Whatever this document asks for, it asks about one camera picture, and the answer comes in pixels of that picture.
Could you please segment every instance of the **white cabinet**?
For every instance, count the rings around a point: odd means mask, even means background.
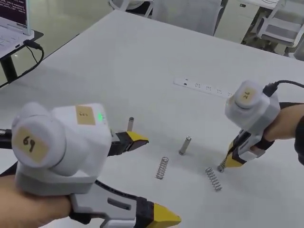
[[[228,0],[214,36],[241,43],[258,9],[255,5]]]

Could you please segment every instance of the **coil spring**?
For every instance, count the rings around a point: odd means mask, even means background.
[[[216,177],[216,175],[214,174],[214,171],[212,168],[207,168],[205,170],[207,176],[209,177],[209,180],[211,182],[211,184],[213,185],[213,188],[215,191],[220,191],[222,189],[222,187],[220,186],[220,183]]]
[[[226,161],[227,161],[228,156],[226,156],[226,158],[222,161],[222,163],[217,167],[217,170],[219,172],[224,172],[225,168],[226,168]]]
[[[161,163],[158,167],[158,170],[156,172],[156,178],[157,179],[160,179],[162,180],[164,175],[165,175],[165,172],[166,172],[166,169],[167,169],[167,165],[168,165],[168,162],[169,162],[169,158],[167,157],[162,157],[161,158]]]

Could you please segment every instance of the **tan label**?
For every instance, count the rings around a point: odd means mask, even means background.
[[[93,109],[88,106],[76,106],[77,123],[81,125],[96,125]]]
[[[36,163],[40,163],[48,152],[48,146],[24,127],[19,128],[12,144]]]
[[[248,104],[251,102],[252,98],[254,97],[254,95],[256,94],[255,89],[247,87],[244,92],[242,93],[242,95],[239,97],[240,101]]]

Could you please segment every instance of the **gray floor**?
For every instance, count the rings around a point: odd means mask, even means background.
[[[107,0],[29,0],[32,29],[44,33],[38,43],[46,56],[67,43],[112,11]],[[40,51],[34,51],[37,59]],[[24,48],[13,56],[20,75],[35,64],[29,50]],[[6,83],[0,67],[0,85]]]

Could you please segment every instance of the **hand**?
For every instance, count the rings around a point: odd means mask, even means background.
[[[69,215],[71,205],[67,197],[23,193],[15,187],[14,178],[0,178],[0,227],[38,228]]]
[[[263,137],[269,142],[295,138],[296,127],[303,116],[304,104],[282,109],[276,119],[265,129]]]

